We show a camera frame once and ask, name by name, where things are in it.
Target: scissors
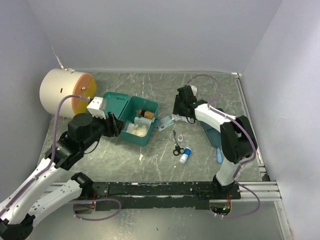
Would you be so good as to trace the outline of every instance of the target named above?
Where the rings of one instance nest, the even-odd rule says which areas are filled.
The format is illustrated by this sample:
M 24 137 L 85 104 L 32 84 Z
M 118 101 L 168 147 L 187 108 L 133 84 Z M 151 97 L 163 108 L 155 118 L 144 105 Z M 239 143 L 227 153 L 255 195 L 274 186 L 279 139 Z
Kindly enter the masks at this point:
M 177 134 L 175 130 L 173 130 L 173 142 L 175 145 L 175 149 L 173 150 L 173 155 L 178 156 L 180 154 L 183 154 L 185 149 L 179 146 L 177 141 Z

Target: brown bottle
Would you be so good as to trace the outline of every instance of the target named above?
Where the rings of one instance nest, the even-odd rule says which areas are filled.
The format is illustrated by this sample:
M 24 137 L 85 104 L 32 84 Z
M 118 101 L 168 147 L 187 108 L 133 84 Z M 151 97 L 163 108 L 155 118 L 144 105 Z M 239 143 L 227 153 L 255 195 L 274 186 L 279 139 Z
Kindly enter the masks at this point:
M 155 115 L 154 112 L 150 112 L 150 111 L 142 110 L 142 109 L 138 110 L 138 114 L 142 115 L 146 119 L 153 119 L 154 115 Z

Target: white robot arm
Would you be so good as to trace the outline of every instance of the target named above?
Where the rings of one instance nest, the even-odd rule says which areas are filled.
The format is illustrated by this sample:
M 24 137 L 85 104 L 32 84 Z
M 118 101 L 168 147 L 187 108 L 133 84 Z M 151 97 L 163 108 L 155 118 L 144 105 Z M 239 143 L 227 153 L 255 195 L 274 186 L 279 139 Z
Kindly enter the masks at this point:
M 108 113 L 107 118 L 102 110 L 104 105 L 105 102 L 101 97 L 95 97 L 87 107 L 90 113 L 74 116 L 68 124 L 68 131 L 56 142 L 53 162 L 51 162 L 52 149 L 49 149 L 24 183 L 0 203 L 1 238 L 26 239 L 41 220 L 62 205 L 79 197 L 83 199 L 90 197 L 93 182 L 79 172 L 62 187 L 40 198 L 48 187 L 79 161 L 84 156 L 85 150 L 102 135 L 119 136 L 125 123 L 116 119 L 112 112 Z
M 251 138 L 255 150 L 257 141 L 255 139 L 250 122 L 246 116 L 235 117 L 214 108 L 208 107 L 208 102 L 197 100 L 194 86 L 185 85 L 178 90 L 175 96 L 173 114 L 190 119 L 202 121 L 221 133 L 222 151 L 226 160 L 223 161 L 219 172 L 213 178 L 218 191 L 227 191 L 234 183 L 234 175 L 242 159 L 248 158 L 254 152 L 248 138 L 234 124 L 239 123 Z

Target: small bottle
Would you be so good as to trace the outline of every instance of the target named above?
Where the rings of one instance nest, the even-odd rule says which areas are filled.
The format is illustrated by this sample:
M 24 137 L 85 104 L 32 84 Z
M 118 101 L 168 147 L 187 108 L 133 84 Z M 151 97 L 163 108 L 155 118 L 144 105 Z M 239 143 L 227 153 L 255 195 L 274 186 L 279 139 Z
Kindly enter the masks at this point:
M 154 115 L 155 115 L 154 112 L 150 112 L 150 111 L 142 110 L 142 109 L 138 110 L 138 114 L 142 115 L 142 117 L 144 117 L 146 119 L 153 119 Z
M 183 154 L 182 154 L 182 156 L 181 156 L 181 158 L 180 158 L 180 163 L 182 163 L 182 164 L 185 164 L 186 163 L 186 161 L 187 161 L 187 158 L 189 157 L 189 155 L 190 155 L 190 153 L 191 153 L 191 148 L 189 148 L 189 147 L 186 147 L 185 149 L 184 149 L 184 152 L 183 152 Z

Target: open box lid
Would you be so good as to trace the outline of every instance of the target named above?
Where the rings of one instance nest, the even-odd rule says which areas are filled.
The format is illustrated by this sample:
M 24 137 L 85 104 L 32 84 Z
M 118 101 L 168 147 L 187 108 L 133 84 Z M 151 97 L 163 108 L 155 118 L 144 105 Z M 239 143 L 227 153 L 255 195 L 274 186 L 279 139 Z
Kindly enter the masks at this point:
M 130 96 L 124 93 L 108 91 L 103 95 L 103 98 L 106 99 L 104 114 L 107 116 L 108 112 L 113 112 L 114 116 L 119 119 L 129 102 Z

